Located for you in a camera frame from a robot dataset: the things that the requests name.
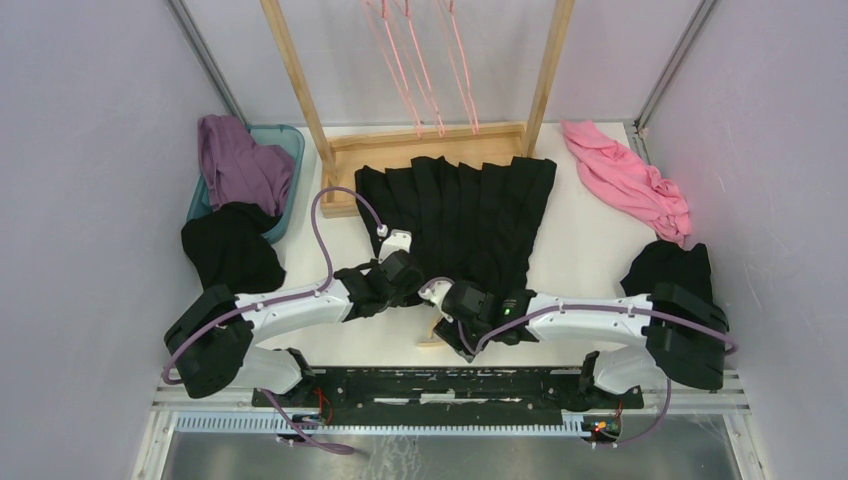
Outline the black pleated skirt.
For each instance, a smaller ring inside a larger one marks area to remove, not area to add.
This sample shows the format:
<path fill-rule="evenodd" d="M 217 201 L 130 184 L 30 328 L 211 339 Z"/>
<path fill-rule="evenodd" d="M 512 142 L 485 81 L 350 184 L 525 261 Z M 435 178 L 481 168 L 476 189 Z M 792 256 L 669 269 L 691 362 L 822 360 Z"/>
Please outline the black pleated skirt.
<path fill-rule="evenodd" d="M 441 323 L 454 347 L 522 316 L 527 275 L 538 230 L 556 177 L 551 160 L 515 157 L 506 166 L 476 169 L 444 158 L 417 157 L 410 166 L 363 167 L 355 190 L 374 251 L 378 223 L 412 236 L 411 263 L 423 280 L 447 277 L 484 295 L 483 312 L 461 328 Z"/>

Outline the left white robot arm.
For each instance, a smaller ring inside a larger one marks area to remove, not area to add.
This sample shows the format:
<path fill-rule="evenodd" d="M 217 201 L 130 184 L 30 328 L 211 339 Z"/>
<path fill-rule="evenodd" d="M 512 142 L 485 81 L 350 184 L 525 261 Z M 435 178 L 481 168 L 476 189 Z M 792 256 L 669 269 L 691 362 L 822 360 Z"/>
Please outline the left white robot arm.
<path fill-rule="evenodd" d="M 291 406 L 303 406 L 315 391 L 305 358 L 296 349 L 269 350 L 262 342 L 373 317 L 403 305 L 423 283 L 420 264 L 399 250 L 295 290 L 236 295 L 225 285 L 211 287 L 165 334 L 171 357 L 162 379 L 183 386 L 192 399 L 233 386 L 265 389 Z"/>

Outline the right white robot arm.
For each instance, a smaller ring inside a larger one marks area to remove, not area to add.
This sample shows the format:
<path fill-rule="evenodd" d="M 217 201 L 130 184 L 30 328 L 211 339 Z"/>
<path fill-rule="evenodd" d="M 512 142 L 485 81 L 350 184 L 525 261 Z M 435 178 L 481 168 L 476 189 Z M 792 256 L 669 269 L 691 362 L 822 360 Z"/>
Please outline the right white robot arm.
<path fill-rule="evenodd" d="M 736 349 L 724 313 L 671 283 L 635 296 L 588 300 L 533 290 L 498 297 L 470 282 L 437 277 L 419 295 L 442 316 L 438 336 L 467 360 L 493 342 L 612 344 L 587 356 L 577 382 L 580 400 L 591 408 L 602 408 L 658 375 L 691 388 L 719 390 L 725 358 Z"/>

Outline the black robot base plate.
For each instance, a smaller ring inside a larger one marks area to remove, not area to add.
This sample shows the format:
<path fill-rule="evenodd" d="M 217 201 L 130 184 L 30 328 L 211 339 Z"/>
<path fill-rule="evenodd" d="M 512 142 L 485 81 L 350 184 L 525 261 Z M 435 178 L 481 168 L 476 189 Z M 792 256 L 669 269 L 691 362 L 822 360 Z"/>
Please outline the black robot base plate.
<path fill-rule="evenodd" d="M 609 394 L 577 368 L 317 367 L 307 386 L 278 403 L 319 408 L 331 426 L 554 426 L 564 412 L 645 405 L 641 388 Z"/>

